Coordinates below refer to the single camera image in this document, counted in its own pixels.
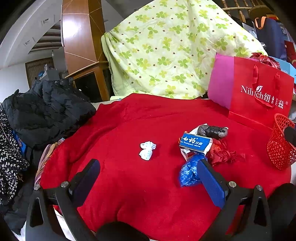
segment bag handle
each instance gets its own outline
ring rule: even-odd
[[[252,87],[253,87],[253,91],[254,91],[254,98],[258,101],[260,101],[262,104],[266,105],[267,107],[271,107],[274,108],[275,104],[276,104],[276,100],[279,96],[279,89],[280,89],[280,83],[279,83],[279,74],[277,73],[274,77],[274,83],[275,83],[275,91],[273,94],[274,97],[274,101],[272,104],[270,104],[269,102],[266,102],[260,98],[258,98],[255,94],[256,90],[260,90],[262,88],[261,85],[259,85],[258,83],[258,77],[259,77],[259,71],[258,71],[258,67],[256,65],[254,65],[254,73],[253,73],[253,82],[252,82]]]
[[[265,23],[265,20],[267,19],[267,17],[262,17],[262,18],[261,18],[261,27],[258,27],[257,19],[259,19],[259,18],[255,18],[255,25],[256,25],[256,27],[257,27],[258,29],[263,29],[263,27],[264,27],[264,23]]]

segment wooden pillar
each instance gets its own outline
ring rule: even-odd
[[[101,44],[104,33],[101,0],[63,0],[62,36],[69,74],[94,63],[107,61]],[[102,99],[108,100],[105,97],[107,87],[100,65],[96,65],[94,72]]]

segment floral fabric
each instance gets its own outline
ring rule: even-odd
[[[102,36],[114,93],[176,99],[203,95],[216,52],[266,54],[250,33],[211,0],[155,0]]]
[[[0,103],[0,205],[7,205],[15,196],[18,174],[29,166],[13,137],[6,113]]]

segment black down jacket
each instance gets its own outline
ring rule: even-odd
[[[75,133],[96,113],[82,92],[62,81],[36,81],[26,93],[17,90],[3,108],[9,124],[31,148],[44,148]]]

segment red cloth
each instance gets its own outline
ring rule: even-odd
[[[100,105],[97,113],[53,153],[41,177],[43,188],[71,180],[96,158],[101,173],[84,205],[78,208],[96,231],[115,220],[160,241],[198,240],[219,212],[203,185],[180,187],[184,164],[178,138],[200,124],[229,127],[228,150],[246,161],[214,169],[241,187],[263,186],[266,195],[290,182],[291,169],[276,169],[266,152],[268,136],[227,118],[228,110],[211,100],[176,100],[132,94]],[[140,158],[140,143],[152,141],[150,161]]]

